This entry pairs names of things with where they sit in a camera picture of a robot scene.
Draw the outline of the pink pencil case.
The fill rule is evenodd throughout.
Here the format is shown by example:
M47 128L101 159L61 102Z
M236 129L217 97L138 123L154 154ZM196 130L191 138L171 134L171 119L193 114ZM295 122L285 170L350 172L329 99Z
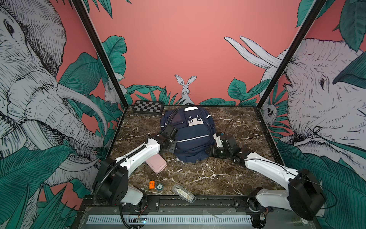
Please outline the pink pencil case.
M167 162L160 154L150 157L149 159L146 160L146 163L153 170L155 174L159 174L167 166Z

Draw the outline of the navy blue school backpack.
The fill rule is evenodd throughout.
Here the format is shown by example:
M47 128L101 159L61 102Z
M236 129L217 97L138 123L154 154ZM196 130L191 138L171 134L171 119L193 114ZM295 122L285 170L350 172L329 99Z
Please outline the navy blue school backpack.
M215 144L216 126L212 115L203 107L189 106L166 111L160 121L178 129L173 142L174 154L185 163L196 163L209 157L206 151Z

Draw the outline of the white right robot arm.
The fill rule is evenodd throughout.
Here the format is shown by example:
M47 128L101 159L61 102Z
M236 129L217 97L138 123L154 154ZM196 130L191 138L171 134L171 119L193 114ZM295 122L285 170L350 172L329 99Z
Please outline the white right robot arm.
M231 134L214 134L210 149L212 157L228 159L255 171L283 190L260 189L254 195L254 205L291 210L306 220L312 220L326 203L326 196L316 177L307 169L296 170L264 158L245 146L240 147Z

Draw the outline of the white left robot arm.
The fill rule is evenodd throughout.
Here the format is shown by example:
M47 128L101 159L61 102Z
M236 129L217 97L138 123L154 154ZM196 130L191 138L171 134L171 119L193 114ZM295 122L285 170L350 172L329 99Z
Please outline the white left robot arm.
M147 197L129 185L129 177L143 163L156 174L165 169L167 162L159 153L170 148L177 132L177 128L168 125L162 131L148 135L144 143L126 155L103 161L92 186L93 203L102 205L99 198L103 198L111 206L124 203L133 205L135 211L143 210L147 206Z

